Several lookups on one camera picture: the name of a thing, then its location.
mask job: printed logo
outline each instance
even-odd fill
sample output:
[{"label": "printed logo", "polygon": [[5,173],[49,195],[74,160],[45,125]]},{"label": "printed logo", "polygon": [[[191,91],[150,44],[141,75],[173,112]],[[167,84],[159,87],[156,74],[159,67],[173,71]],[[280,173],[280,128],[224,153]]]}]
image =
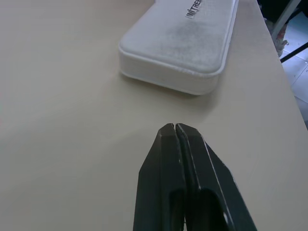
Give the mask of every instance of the printed logo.
[{"label": "printed logo", "polygon": [[187,9],[186,17],[193,19],[196,13],[199,11],[202,0],[194,0],[190,9]]}]

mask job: white box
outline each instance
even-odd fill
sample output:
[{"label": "white box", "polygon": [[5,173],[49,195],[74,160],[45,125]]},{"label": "white box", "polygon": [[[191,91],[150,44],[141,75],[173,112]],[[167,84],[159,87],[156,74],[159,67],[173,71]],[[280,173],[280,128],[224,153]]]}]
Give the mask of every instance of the white box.
[{"label": "white box", "polygon": [[238,0],[160,0],[119,43],[121,72],[202,95],[223,71]]}]

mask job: table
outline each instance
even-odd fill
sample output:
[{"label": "table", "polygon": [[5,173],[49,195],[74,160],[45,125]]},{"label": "table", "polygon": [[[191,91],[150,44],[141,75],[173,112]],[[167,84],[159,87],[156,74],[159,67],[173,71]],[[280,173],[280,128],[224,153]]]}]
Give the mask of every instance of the table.
[{"label": "table", "polygon": [[198,128],[258,230],[307,230],[308,132],[257,1],[240,0],[224,74],[190,96],[119,74],[152,0],[0,3],[0,229],[132,230],[138,171],[166,123]]}]

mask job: floor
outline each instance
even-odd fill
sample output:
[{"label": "floor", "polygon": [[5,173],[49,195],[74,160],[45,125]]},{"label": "floor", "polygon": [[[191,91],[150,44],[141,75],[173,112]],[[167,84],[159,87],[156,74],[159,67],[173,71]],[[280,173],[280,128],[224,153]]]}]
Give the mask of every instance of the floor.
[{"label": "floor", "polygon": [[[282,57],[308,42],[308,18],[303,13],[293,18],[287,27]],[[292,87],[295,99],[308,126],[308,49],[285,61],[284,71]]]}]

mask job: white case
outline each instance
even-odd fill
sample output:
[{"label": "white case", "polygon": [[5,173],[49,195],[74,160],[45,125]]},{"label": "white case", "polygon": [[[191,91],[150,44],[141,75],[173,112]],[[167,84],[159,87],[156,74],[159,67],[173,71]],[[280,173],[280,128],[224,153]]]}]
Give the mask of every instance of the white case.
[{"label": "white case", "polygon": [[223,71],[238,0],[159,0],[119,44],[121,72],[202,95]]}]

